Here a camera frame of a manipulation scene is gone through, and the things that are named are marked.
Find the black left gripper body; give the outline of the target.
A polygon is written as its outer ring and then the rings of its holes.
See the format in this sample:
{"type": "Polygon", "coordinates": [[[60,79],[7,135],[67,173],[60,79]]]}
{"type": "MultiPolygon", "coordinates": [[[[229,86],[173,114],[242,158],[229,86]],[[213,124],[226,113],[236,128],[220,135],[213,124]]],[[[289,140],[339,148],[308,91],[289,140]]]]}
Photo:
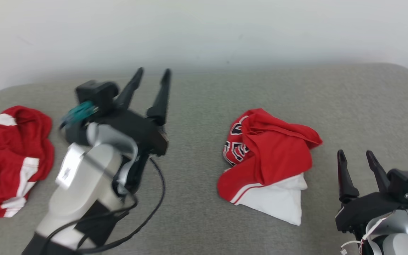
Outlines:
{"type": "Polygon", "coordinates": [[[69,143],[76,142],[79,145],[90,146],[90,140],[86,137],[85,123],[95,122],[107,124],[117,131],[135,140],[141,151],[150,154],[165,155],[168,141],[163,126],[166,123],[167,108],[151,107],[147,116],[134,113],[128,109],[114,108],[102,114],[94,113],[90,117],[66,126],[66,140],[69,143]]]}

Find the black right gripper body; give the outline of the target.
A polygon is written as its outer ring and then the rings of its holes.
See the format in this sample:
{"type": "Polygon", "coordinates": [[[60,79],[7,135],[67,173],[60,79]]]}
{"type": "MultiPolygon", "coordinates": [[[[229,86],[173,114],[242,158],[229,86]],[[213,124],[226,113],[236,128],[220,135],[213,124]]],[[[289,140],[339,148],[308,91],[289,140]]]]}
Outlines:
{"type": "Polygon", "coordinates": [[[342,205],[335,217],[336,227],[343,233],[364,234],[369,221],[394,210],[408,210],[408,201],[374,192],[342,205]]]}

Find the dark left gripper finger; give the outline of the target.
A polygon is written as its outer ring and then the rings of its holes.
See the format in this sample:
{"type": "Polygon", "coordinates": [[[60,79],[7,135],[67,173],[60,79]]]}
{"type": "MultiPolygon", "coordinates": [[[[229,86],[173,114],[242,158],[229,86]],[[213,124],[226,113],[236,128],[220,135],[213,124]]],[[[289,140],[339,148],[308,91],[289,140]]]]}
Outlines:
{"type": "Polygon", "coordinates": [[[143,67],[138,68],[132,79],[128,82],[126,87],[122,90],[118,98],[115,100],[115,104],[118,108],[121,109],[129,108],[134,92],[138,89],[138,87],[141,84],[143,74],[144,68],[143,67]]]}
{"type": "Polygon", "coordinates": [[[160,81],[160,90],[157,97],[155,98],[153,105],[146,112],[146,116],[151,118],[157,126],[163,126],[166,123],[170,86],[171,70],[167,68],[160,81]]]}

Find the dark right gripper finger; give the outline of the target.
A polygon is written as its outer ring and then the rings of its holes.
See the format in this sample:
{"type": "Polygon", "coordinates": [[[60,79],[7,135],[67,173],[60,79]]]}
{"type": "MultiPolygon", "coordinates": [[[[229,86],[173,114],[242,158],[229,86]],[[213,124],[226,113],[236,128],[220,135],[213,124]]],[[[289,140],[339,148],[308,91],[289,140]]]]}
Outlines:
{"type": "Polygon", "coordinates": [[[374,173],[376,183],[380,193],[387,193],[390,186],[390,181],[387,177],[387,173],[381,166],[377,158],[372,151],[366,152],[366,158],[370,170],[374,173]]]}
{"type": "Polygon", "coordinates": [[[350,173],[347,168],[347,159],[342,149],[337,152],[337,173],[339,186],[339,201],[341,203],[351,202],[353,199],[359,197],[360,193],[353,185],[350,173]]]}

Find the red shirt with white sleeves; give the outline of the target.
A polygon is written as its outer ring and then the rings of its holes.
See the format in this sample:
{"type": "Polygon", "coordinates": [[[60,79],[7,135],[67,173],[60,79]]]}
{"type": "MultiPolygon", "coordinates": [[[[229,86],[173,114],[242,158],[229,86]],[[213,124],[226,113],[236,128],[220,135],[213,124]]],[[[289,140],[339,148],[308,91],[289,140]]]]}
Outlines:
{"type": "Polygon", "coordinates": [[[309,126],[287,123],[262,108],[233,121],[222,156],[230,165],[217,181],[218,195],[299,226],[304,178],[313,165],[311,150],[322,145],[309,126]]]}

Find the red shorts with white trim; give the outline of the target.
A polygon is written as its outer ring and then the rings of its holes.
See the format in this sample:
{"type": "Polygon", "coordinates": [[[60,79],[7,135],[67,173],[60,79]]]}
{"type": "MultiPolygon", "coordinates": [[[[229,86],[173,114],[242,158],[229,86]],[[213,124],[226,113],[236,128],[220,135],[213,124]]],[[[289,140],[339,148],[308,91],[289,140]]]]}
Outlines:
{"type": "Polygon", "coordinates": [[[55,160],[51,130],[52,119],[36,109],[14,106],[0,113],[0,218],[18,213],[49,175],[55,160]]]}

